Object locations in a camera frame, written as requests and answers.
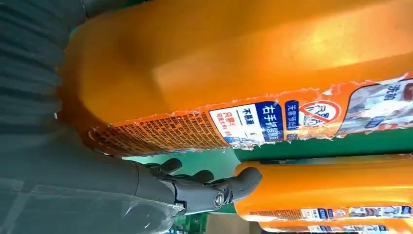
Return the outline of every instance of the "green surface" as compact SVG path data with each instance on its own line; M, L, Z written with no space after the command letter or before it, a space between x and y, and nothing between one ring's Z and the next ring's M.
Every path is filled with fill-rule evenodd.
M187 234L204 234L207 230L207 220L207 213L180 216L176 218L172 229Z
M413 152L413 128L366 134L352 134L333 140L312 139L280 142L256 147L254 151L235 150L241 162L265 159L296 159L330 156L381 155Z

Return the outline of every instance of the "gray fabric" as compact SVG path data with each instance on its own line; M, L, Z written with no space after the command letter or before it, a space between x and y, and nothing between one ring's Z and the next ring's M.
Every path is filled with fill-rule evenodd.
M176 214L136 197L135 164L55 119L55 70L85 18L81 0L0 1L0 234L153 233Z

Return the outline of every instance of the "plastic bottle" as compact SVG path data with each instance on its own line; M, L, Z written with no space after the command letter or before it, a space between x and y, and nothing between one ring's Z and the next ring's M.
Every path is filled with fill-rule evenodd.
M412 219L343 220L331 222L262 222L260 226L269 233L344 233L361 234L411 234Z
M410 127L411 0L150 1L83 25L59 118L115 155Z
M409 218L412 215L411 155L353 156L243 163L256 167L258 188L235 203L248 221L328 221Z

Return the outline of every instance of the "plastic wrap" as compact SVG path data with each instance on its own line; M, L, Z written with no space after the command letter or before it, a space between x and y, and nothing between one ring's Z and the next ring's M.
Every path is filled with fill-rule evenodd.
M0 178L0 233L161 234L182 207L131 195Z

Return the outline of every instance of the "white label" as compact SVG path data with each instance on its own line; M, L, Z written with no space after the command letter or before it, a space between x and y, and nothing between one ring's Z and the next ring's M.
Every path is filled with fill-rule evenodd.
M233 147L264 143L255 104L210 111L218 131Z
M301 209L301 214L304 219L320 219L318 209Z

